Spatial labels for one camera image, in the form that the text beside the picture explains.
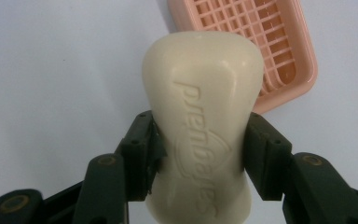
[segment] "soap dish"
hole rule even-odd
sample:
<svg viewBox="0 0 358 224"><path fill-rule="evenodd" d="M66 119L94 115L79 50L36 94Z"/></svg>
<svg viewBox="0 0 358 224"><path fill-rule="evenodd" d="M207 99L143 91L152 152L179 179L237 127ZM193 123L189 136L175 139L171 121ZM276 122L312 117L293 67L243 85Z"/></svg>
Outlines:
<svg viewBox="0 0 358 224"><path fill-rule="evenodd" d="M254 42L264 78L254 112L264 113L310 90L317 63L299 0L168 0L179 31L222 31Z"/></svg>

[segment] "embossed logo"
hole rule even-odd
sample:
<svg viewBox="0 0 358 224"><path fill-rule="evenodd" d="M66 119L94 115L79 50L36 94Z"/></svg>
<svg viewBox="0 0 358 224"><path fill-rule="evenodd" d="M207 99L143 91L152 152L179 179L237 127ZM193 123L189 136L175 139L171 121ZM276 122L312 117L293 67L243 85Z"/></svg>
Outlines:
<svg viewBox="0 0 358 224"><path fill-rule="evenodd" d="M216 184L213 173L228 158L231 148L213 130L209 130L202 107L199 87L174 82L186 106L186 122L174 141L176 166L183 178L189 178L198 187L197 208L202 214L217 216Z"/></svg>

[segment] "white background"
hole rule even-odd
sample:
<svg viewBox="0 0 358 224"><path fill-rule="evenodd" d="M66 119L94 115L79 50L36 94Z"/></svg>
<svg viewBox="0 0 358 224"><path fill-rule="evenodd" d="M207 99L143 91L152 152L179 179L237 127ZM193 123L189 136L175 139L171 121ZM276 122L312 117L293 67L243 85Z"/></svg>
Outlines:
<svg viewBox="0 0 358 224"><path fill-rule="evenodd" d="M302 0L319 64L307 94L264 116L294 152L324 156L358 189L358 1ZM0 1L0 195L48 197L113 152L149 108L147 48L175 28L165 0ZM285 223L253 192L247 223ZM131 223L155 223L130 203Z"/></svg>

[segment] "metal screw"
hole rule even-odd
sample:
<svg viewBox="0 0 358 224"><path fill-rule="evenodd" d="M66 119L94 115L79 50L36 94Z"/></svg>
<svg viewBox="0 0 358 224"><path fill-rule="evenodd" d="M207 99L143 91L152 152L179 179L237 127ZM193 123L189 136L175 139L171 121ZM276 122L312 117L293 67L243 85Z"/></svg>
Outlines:
<svg viewBox="0 0 358 224"><path fill-rule="evenodd" d="M323 164L323 162L319 158L314 157L314 156L304 156L302 159L303 159L303 161L305 161L306 163L311 164L311 165L322 165Z"/></svg>
<svg viewBox="0 0 358 224"><path fill-rule="evenodd" d="M29 201L30 198L26 195L16 195L1 203L0 212L4 214L16 212L27 205Z"/></svg>
<svg viewBox="0 0 358 224"><path fill-rule="evenodd" d="M115 157L113 156L104 156L104 157L101 157L100 159L98 159L98 163L101 164L101 165L112 165L116 162L116 159Z"/></svg>

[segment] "soap bar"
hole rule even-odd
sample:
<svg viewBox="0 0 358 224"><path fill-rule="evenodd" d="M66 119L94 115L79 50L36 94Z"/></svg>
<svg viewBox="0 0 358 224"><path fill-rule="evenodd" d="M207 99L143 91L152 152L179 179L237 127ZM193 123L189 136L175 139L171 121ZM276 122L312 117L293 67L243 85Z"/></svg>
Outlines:
<svg viewBox="0 0 358 224"><path fill-rule="evenodd" d="M239 224L251 206L241 164L263 59L224 32L167 35L148 50L143 81L167 151L146 205L160 224Z"/></svg>

